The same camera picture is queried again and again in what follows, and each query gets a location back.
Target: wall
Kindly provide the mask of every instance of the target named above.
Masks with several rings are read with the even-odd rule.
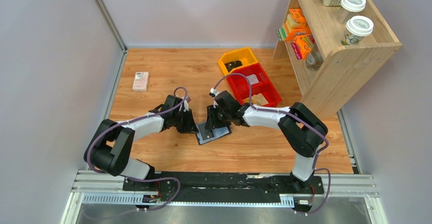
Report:
[[[289,0],[104,0],[127,46],[272,46]]]
[[[374,0],[403,43],[344,107],[356,156],[389,223],[430,223],[430,0]]]
[[[121,52],[93,0],[0,0],[1,223],[59,223]]]

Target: shelf board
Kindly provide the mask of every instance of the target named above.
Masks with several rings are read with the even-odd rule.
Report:
[[[343,45],[340,43],[345,25],[336,21],[340,7],[326,7],[322,0],[298,0],[324,60]],[[373,35],[365,37],[356,48],[377,44]]]
[[[312,71],[306,68],[306,60],[298,60],[295,56],[294,50],[291,47],[290,41],[285,42],[286,50],[288,51],[289,60],[291,60],[292,68],[294,69],[297,83],[299,84],[302,96],[306,94],[310,88],[312,81],[317,71]]]

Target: orange box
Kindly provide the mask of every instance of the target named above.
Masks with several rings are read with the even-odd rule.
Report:
[[[315,44],[313,37],[311,38],[311,35],[296,36],[294,38],[294,43],[298,49],[298,53],[296,53],[296,56],[301,60],[304,60],[306,58],[306,56],[312,50],[313,45]]]
[[[292,41],[296,36],[312,34],[309,28],[295,28],[290,30],[286,23],[282,26],[288,33],[284,41]]]
[[[302,9],[290,9],[289,13],[291,14],[294,21],[300,24],[298,28],[308,27],[308,23],[305,16],[303,15]]]

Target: plastic cup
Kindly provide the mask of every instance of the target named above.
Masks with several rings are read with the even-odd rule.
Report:
[[[336,20],[341,24],[345,24],[355,14],[364,10],[366,0],[342,0],[340,4],[341,7]]]
[[[343,33],[342,45],[357,45],[366,36],[373,31],[373,22],[364,16],[354,16],[346,24],[346,30]]]

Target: wooden shelf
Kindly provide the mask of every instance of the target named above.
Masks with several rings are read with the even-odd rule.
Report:
[[[317,72],[306,68],[306,60],[298,60],[296,58],[291,43],[292,42],[285,42],[285,46],[288,51],[289,60],[291,61],[297,83],[299,83],[300,92],[302,93],[302,96],[304,96],[310,88],[312,80]]]
[[[302,93],[301,102],[321,118],[334,115],[402,46],[372,0],[360,15],[373,22],[373,32],[358,45],[340,40],[345,25],[336,21],[340,7],[326,7],[322,0],[290,0],[289,9],[303,10],[324,63],[318,71],[297,60],[291,42],[279,41],[273,58],[289,58]]]

